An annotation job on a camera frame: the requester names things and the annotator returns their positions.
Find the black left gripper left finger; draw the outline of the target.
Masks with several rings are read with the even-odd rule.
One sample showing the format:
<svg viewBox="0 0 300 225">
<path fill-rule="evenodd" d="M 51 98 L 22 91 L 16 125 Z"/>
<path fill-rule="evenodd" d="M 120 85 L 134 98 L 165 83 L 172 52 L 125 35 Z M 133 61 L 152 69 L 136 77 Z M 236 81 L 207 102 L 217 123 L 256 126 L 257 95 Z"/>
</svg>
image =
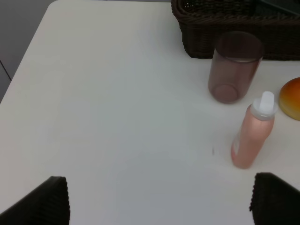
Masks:
<svg viewBox="0 0 300 225">
<path fill-rule="evenodd" d="M 65 177 L 51 176 L 0 214 L 2 225 L 69 225 L 70 204 Z"/>
</svg>

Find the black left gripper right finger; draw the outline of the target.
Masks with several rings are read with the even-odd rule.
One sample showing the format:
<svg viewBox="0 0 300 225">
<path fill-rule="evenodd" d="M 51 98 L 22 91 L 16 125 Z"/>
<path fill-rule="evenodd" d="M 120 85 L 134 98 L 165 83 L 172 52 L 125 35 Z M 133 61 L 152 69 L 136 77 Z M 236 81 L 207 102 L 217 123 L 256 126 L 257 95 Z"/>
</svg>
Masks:
<svg viewBox="0 0 300 225">
<path fill-rule="evenodd" d="M 256 225 L 298 225 L 300 191 L 270 172 L 259 172 L 249 211 Z"/>
</svg>

